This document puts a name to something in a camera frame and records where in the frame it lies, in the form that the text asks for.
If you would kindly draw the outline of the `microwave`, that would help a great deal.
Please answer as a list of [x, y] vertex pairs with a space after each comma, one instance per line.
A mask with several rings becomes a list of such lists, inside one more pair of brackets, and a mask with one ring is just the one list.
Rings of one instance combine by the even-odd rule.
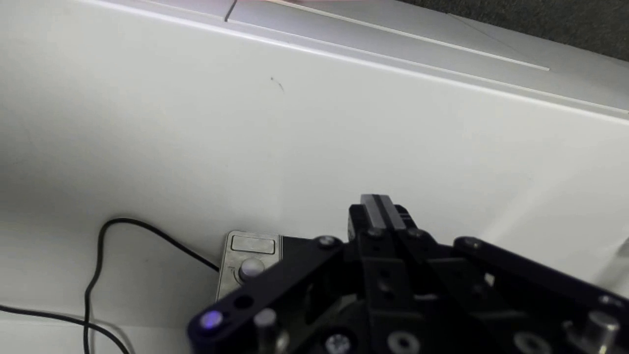
[[220, 266], [216, 300], [228, 295], [242, 284], [235, 272], [243, 260], [255, 257], [262, 260], [266, 270], [283, 259], [295, 255], [309, 239], [261, 232], [234, 230], [227, 234]]

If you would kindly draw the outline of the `microwave knob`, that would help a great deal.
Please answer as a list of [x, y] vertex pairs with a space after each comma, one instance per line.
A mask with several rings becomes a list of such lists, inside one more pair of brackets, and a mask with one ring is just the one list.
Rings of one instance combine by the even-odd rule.
[[255, 257], [249, 257], [241, 262], [235, 272], [236, 280], [238, 280], [241, 284], [244, 284], [247, 281], [256, 278], [256, 276], [259, 276], [265, 270], [266, 265], [262, 260]]

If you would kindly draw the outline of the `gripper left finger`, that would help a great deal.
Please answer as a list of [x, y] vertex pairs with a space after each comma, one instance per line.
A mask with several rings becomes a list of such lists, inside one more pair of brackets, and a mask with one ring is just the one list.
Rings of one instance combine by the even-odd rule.
[[195, 316], [192, 354], [392, 354], [390, 336], [415, 324], [400, 251], [414, 230], [388, 196], [362, 195], [349, 208], [348, 242], [305, 239]]

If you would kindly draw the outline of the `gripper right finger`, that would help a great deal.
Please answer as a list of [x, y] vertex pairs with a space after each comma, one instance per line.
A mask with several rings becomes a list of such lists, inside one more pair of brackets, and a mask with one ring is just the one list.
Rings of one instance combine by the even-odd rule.
[[629, 300], [476, 237], [438, 244], [386, 195], [379, 227], [443, 302], [439, 318], [469, 354], [629, 354]]

